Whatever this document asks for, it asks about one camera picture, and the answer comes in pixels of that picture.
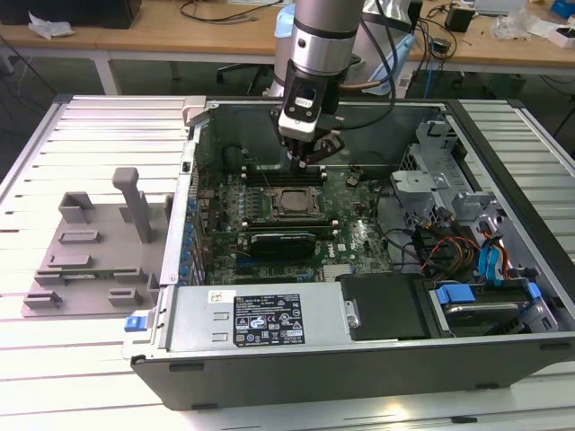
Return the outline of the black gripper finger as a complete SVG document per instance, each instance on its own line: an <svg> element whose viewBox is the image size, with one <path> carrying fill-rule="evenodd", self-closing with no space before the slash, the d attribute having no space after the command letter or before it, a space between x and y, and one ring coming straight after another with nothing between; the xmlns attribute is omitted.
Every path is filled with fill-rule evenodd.
<svg viewBox="0 0 575 431"><path fill-rule="evenodd" d="M315 138L312 142L302 143L299 157L299 168L304 170L310 165L336 155L345 147L338 132L328 132Z"/></svg>
<svg viewBox="0 0 575 431"><path fill-rule="evenodd" d="M306 142L288 137L287 155L290 161L291 170L306 169Z"/></svg>

